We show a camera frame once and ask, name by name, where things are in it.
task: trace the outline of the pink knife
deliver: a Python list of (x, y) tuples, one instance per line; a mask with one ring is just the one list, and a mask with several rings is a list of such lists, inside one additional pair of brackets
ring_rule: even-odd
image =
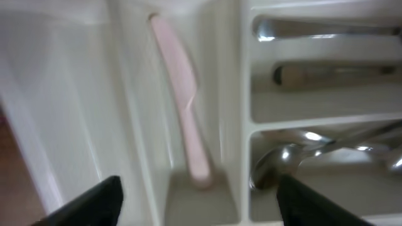
[(197, 93), (193, 68), (167, 20), (155, 15), (150, 21), (175, 93), (190, 176), (196, 187), (207, 188), (212, 184), (212, 169), (192, 112)]

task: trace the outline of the white plastic surface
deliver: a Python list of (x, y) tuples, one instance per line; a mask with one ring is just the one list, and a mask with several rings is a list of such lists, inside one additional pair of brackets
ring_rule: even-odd
[[(280, 225), (251, 220), (257, 214), (250, 213), (248, 188), (252, 134), (402, 118), (400, 84), (298, 96), (269, 86), (251, 89), (253, 81), (268, 80), (264, 76), (277, 60), (402, 60), (397, 40), (257, 43), (251, 34), (256, 15), (402, 21), (399, 1), (186, 2), (0, 4), (1, 104), (48, 213), (120, 175), (120, 225)], [(222, 178), (207, 191), (187, 183), (172, 89), (148, 24), (151, 13), (170, 20), (197, 73), (196, 121)], [(185, 215), (178, 214), (181, 208)], [(214, 215), (220, 208), (225, 214)], [(367, 218), (400, 222), (401, 215), (385, 212)]]

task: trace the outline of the knife handle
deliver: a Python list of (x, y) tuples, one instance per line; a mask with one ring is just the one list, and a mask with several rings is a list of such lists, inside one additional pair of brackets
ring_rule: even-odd
[(212, 184), (212, 172), (190, 107), (180, 111), (187, 167), (194, 185), (207, 188)]

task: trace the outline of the black object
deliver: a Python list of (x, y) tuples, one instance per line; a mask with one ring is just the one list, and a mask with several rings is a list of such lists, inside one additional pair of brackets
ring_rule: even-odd
[(285, 226), (372, 225), (290, 175), (281, 176), (276, 198)]
[(33, 226), (116, 226), (122, 202), (120, 177), (111, 176)]

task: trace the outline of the utensil handle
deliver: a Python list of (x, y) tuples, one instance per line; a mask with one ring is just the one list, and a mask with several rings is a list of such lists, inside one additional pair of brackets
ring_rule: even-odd
[(197, 187), (206, 188), (212, 184), (212, 172), (190, 108), (181, 110), (180, 120), (190, 176)]
[(259, 41), (273, 41), (284, 38), (333, 38), (338, 35), (398, 36), (401, 28), (382, 24), (292, 21), (258, 16), (253, 22), (253, 33)]
[(317, 153), (317, 151), (320, 154), (325, 154), (325, 153), (329, 153), (331, 151), (338, 150), (343, 147), (350, 147), (350, 146), (358, 145), (364, 141), (367, 141), (370, 138), (374, 138), (379, 135), (387, 134), (387, 133), (392, 132), (393, 130), (399, 129), (399, 128), (402, 128), (402, 121), (394, 122), (390, 125), (380, 127), (377, 129), (360, 132), (358, 134), (352, 134), (351, 136), (349, 136), (347, 138), (339, 139), (330, 144), (324, 145), (322, 147), (313, 148), (313, 149), (309, 149), (306, 151), (310, 155), (314, 155), (315, 153)]

